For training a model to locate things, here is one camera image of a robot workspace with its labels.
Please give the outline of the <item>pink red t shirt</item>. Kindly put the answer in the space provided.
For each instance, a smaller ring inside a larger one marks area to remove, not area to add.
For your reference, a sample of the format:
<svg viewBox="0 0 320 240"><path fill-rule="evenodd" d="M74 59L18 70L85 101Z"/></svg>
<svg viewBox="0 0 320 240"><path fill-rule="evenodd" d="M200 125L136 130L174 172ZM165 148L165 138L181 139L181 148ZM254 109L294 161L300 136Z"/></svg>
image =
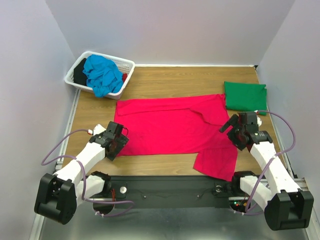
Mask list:
<svg viewBox="0 0 320 240"><path fill-rule="evenodd" d="M231 181L238 150L220 132L227 120L224 94L119 100L114 114L129 138L120 156L196 153L196 171Z"/></svg>

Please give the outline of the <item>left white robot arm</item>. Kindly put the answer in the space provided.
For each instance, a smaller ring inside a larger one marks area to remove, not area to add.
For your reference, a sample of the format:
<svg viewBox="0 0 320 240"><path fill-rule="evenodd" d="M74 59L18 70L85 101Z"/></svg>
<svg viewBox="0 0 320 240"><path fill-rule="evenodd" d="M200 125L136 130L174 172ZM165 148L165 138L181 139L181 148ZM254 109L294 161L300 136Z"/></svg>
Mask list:
<svg viewBox="0 0 320 240"><path fill-rule="evenodd" d="M71 156L71 161L53 174L46 173L39 182L34 204L38 215L67 224L82 203L106 206L107 210L96 210L101 217L110 216L117 205L134 206L131 200L116 199L116 190L112 187L111 177L102 172L87 175L98 162L107 158L113 161L128 143L122 124L109 122L107 127L98 124L94 129L86 130L91 136L84 149Z"/></svg>

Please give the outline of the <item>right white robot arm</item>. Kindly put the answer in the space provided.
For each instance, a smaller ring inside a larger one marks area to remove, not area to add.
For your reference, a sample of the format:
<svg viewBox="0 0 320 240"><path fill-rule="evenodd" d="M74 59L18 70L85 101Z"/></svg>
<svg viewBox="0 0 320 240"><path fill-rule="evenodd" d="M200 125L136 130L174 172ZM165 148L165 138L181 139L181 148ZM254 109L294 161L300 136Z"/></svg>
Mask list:
<svg viewBox="0 0 320 240"><path fill-rule="evenodd" d="M310 224L314 197L290 176L280 159L280 155L291 151L295 145L276 152L270 134L259 129L258 114L258 110L233 114L219 130L226 133L239 150L247 149L262 170L259 176L250 171L234 173L231 192L248 196L245 209L239 214L253 216L251 202L254 201L271 230L306 229Z"/></svg>

